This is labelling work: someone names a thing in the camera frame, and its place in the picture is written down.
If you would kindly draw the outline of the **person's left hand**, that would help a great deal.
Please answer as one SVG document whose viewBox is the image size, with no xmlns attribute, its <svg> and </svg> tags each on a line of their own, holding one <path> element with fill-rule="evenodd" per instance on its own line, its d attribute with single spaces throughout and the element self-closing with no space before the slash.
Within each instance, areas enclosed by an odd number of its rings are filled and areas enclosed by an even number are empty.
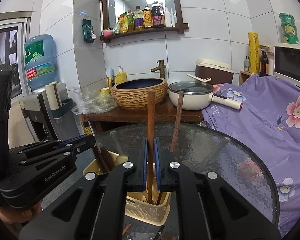
<svg viewBox="0 0 300 240">
<path fill-rule="evenodd" d="M 21 224 L 31 222 L 42 212 L 40 203 L 27 210 L 14 209 L 11 206 L 0 207 L 0 219 L 16 239 L 21 231 Z"/>
</svg>

